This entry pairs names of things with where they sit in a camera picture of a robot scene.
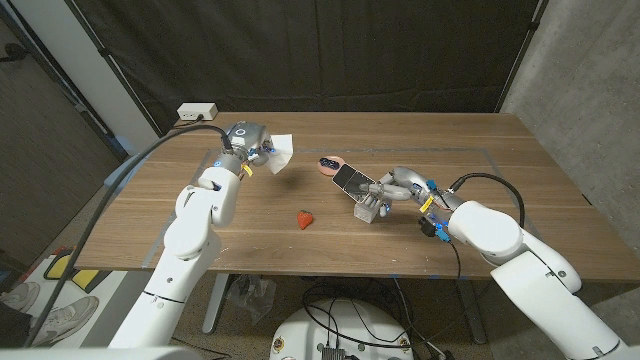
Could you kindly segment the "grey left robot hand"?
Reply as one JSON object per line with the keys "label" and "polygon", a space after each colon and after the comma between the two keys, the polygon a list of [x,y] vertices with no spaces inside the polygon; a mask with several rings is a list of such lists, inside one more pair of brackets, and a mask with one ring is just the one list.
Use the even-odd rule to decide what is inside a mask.
{"label": "grey left robot hand", "polygon": [[241,121],[227,130],[233,153],[244,163],[265,165],[274,152],[274,145],[265,125]]}

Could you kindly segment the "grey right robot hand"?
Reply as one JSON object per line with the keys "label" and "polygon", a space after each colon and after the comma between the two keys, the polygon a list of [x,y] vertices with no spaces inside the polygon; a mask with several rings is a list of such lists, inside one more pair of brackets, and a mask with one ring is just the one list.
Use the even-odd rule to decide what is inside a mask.
{"label": "grey right robot hand", "polygon": [[395,167],[372,184],[361,185],[364,201],[354,208],[354,214],[361,220],[371,223],[379,215],[386,217],[394,201],[412,200],[428,209],[433,202],[433,186],[428,180],[407,167]]}

